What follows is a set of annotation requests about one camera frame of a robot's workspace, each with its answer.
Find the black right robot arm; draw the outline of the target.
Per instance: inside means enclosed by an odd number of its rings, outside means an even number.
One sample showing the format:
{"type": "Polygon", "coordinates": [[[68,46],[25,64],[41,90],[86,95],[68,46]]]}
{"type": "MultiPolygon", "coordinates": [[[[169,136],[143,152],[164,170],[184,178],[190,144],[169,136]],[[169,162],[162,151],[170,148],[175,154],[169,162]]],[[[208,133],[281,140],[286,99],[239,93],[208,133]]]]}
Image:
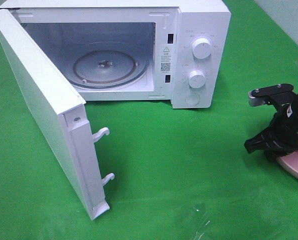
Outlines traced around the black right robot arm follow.
{"type": "Polygon", "coordinates": [[[268,127],[245,141],[249,154],[264,151],[267,156],[283,157],[298,151],[298,93],[293,89],[293,85],[282,83],[248,93],[252,107],[266,104],[276,109],[268,127]]]}

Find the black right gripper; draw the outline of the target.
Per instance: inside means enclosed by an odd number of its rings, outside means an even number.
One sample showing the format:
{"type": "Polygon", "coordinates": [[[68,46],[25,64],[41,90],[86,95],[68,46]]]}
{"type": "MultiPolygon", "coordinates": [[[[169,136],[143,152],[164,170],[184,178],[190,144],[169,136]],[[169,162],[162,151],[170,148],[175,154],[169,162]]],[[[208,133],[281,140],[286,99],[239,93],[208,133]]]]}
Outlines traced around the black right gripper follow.
{"type": "Polygon", "coordinates": [[[263,130],[256,136],[244,142],[246,151],[251,154],[258,150],[266,150],[264,155],[269,160],[284,157],[298,151],[298,106],[292,104],[284,105],[274,114],[269,126],[275,136],[275,141],[288,151],[270,150],[273,143],[273,135],[269,130],[263,130]]]}

